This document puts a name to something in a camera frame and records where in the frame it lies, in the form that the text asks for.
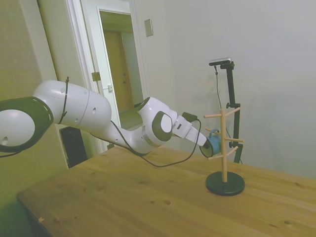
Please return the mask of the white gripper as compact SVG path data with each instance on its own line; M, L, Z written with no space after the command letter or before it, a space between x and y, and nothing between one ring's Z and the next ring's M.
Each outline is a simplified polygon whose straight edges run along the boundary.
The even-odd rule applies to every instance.
M201 134L198 129L194 128L192 123L187 121L183 116L178 116L172 127L172 133L180 138L187 139L193 143L197 143L204 149L211 146L206 143L207 138Z

